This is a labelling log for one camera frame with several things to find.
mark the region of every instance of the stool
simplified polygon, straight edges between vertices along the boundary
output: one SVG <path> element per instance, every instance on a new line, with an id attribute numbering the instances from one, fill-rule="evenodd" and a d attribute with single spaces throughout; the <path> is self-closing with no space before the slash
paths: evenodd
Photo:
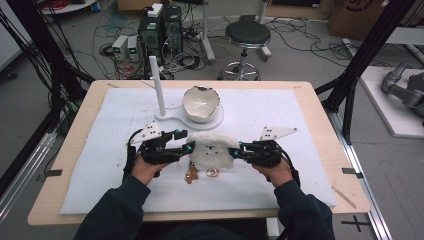
<path id="1" fill-rule="evenodd" d="M 228 64 L 222 70 L 218 80 L 261 80 L 258 69 L 246 63 L 247 49 L 265 47 L 271 39 L 271 32 L 264 25 L 255 21 L 238 21 L 225 28 L 228 42 L 243 48 L 240 62 Z"/>

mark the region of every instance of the broken eggshell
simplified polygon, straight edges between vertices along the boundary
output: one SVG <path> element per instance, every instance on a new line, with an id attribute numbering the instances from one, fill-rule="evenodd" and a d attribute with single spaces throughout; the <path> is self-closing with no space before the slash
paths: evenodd
<path id="1" fill-rule="evenodd" d="M 187 117 L 195 122 L 209 122 L 220 110 L 218 93 L 209 87 L 194 86 L 186 91 L 183 107 Z"/>

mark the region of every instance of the wooden table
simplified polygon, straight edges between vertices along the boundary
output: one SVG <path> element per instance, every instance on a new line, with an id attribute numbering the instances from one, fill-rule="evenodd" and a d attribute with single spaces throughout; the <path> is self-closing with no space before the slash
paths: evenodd
<path id="1" fill-rule="evenodd" d="M 344 150 L 325 114 L 312 86 L 307 82 L 283 81 L 163 81 L 164 88 L 191 88 L 207 85 L 215 89 L 292 89 L 308 125 L 315 148 L 333 188 L 337 206 L 334 214 L 366 213 L 370 204 L 355 174 L 344 174 L 342 168 L 351 168 Z M 146 88 L 140 81 L 95 81 L 72 124 L 52 169 L 63 169 L 62 175 L 48 177 L 29 214 L 31 225 L 81 223 L 85 215 L 59 214 L 65 199 L 75 163 L 77 162 L 99 112 L 107 90 L 111 87 Z M 274 210 L 237 210 L 202 212 L 146 213 L 145 221 L 173 221 L 225 218 L 276 217 Z"/>

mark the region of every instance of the hand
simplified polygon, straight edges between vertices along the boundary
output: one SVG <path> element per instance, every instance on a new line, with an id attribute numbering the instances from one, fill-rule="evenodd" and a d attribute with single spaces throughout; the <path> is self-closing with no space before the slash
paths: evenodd
<path id="1" fill-rule="evenodd" d="M 157 171 L 162 170 L 162 168 L 168 166 L 169 163 L 153 165 L 146 163 L 141 155 L 138 155 L 134 167 L 131 171 L 131 174 L 136 177 L 144 185 L 148 185 L 152 181 L 153 176 Z"/>
<path id="2" fill-rule="evenodd" d="M 281 162 L 272 168 L 258 165 L 252 165 L 252 167 L 265 175 L 265 177 L 269 177 L 275 188 L 293 179 L 290 167 L 284 158 L 281 158 Z"/>

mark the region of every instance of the dark sleeve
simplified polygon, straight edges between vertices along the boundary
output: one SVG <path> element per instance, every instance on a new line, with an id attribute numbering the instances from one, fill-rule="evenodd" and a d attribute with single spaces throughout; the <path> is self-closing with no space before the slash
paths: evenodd
<path id="1" fill-rule="evenodd" d="M 330 208 L 300 190 L 291 180 L 274 190 L 280 211 L 278 218 L 294 239 L 335 239 Z"/>
<path id="2" fill-rule="evenodd" d="M 74 239 L 134 239 L 143 221 L 142 205 L 149 193 L 147 186 L 128 175 L 119 188 L 103 195 L 81 223 Z"/>

